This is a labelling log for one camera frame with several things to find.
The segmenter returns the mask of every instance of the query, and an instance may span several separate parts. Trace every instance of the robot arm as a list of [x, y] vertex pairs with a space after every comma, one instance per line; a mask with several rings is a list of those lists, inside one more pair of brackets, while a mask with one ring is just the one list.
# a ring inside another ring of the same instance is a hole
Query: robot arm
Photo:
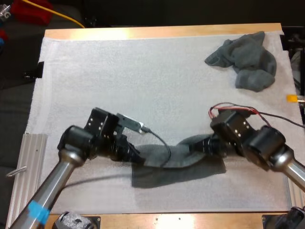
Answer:
[[266, 125], [254, 130], [241, 113], [231, 110], [219, 113], [210, 126], [239, 155], [266, 171], [284, 173], [305, 191], [305, 167], [295, 159], [294, 151], [278, 130]]
[[122, 134], [128, 121], [120, 121], [116, 115], [94, 108], [84, 128], [69, 127], [62, 135], [59, 149], [59, 162], [20, 213], [10, 229], [35, 229], [44, 225], [50, 210], [62, 188], [75, 168], [82, 166], [87, 159], [96, 156], [110, 157], [116, 161], [143, 164], [145, 159]]
[[[58, 145], [59, 163], [10, 228], [35, 229], [44, 224], [73, 170], [88, 158], [105, 156], [116, 161], [143, 164], [145, 159], [122, 134], [125, 127], [138, 133], [148, 129], [128, 117], [98, 108], [92, 110], [84, 128], [69, 127]], [[234, 150], [264, 170], [283, 172], [305, 191], [305, 167], [295, 159], [293, 150], [285, 144], [285, 137], [279, 131], [269, 126], [254, 130], [244, 116], [232, 110], [221, 112], [212, 120], [211, 128], [215, 134], [191, 145], [190, 150], [217, 155], [219, 151]], [[300, 208], [294, 208], [295, 211], [297, 214], [292, 215], [302, 215], [304, 224], [305, 212]]]

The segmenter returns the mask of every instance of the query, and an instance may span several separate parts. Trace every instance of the red wire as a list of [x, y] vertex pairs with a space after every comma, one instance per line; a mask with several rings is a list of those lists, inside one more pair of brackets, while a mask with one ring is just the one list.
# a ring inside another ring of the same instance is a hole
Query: red wire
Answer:
[[271, 125], [269, 124], [269, 122], [266, 121], [266, 119], [264, 119], [264, 118], [262, 117], [262, 115], [259, 113], [259, 111], [256, 110], [255, 108], [252, 109], [252, 108], [248, 108], [248, 107], [236, 107], [236, 106], [223, 106], [223, 107], [218, 107], [219, 105], [221, 105], [221, 104], [216, 104], [215, 106], [213, 106], [213, 107], [210, 108], [208, 114], [209, 114], [209, 117], [210, 117], [211, 119], [213, 119], [213, 118], [216, 117], [216, 116], [212, 113], [212, 110], [213, 110], [213, 109], [217, 109], [217, 110], [244, 110], [244, 111], [251, 111], [251, 112], [255, 113], [255, 114], [258, 115], [263, 121], [265, 121], [265, 122], [267, 123], [268, 126], [271, 126]]

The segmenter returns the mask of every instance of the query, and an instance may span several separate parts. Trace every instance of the gray sock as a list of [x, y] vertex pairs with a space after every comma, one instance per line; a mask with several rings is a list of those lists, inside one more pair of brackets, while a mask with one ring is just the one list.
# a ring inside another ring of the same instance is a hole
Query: gray sock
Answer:
[[276, 60], [263, 47], [264, 32], [226, 40], [205, 62], [210, 66], [230, 67], [238, 73], [235, 86], [255, 92], [262, 91], [275, 81]]

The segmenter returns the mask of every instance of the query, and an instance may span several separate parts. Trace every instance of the silver cylindrical arm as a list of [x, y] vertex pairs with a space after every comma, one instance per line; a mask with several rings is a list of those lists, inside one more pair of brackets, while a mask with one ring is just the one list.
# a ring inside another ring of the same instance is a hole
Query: silver cylindrical arm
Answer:
[[305, 192], [305, 167], [295, 159], [292, 149], [286, 147], [284, 153], [275, 155], [272, 165], [273, 171], [284, 173]]
[[61, 150], [60, 161], [28, 202], [10, 229], [35, 229], [39, 226], [41, 219], [37, 212], [31, 212], [30, 203], [35, 203], [41, 209], [51, 210], [57, 200], [62, 188], [67, 183], [73, 170], [84, 164], [85, 158], [81, 153]]
[[283, 173], [305, 192], [305, 167], [301, 163], [293, 159]]

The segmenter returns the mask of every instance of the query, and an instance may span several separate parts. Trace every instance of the wooden board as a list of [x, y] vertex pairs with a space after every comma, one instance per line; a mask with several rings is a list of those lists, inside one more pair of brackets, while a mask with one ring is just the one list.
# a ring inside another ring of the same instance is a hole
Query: wooden board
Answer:
[[[281, 31], [279, 23], [46, 30], [45, 37], [96, 41]], [[264, 213], [121, 214], [101, 217], [103, 229], [262, 229]], [[58, 215], [51, 215], [51, 229]]]
[[[100, 216], [102, 229], [262, 229], [262, 213], [121, 214]], [[51, 215], [46, 229], [59, 216]]]
[[254, 33], [258, 31], [281, 31], [279, 23], [195, 25], [132, 28], [93, 28], [46, 30], [45, 37], [77, 41], [128, 40], [140, 38], [184, 37], [219, 34]]

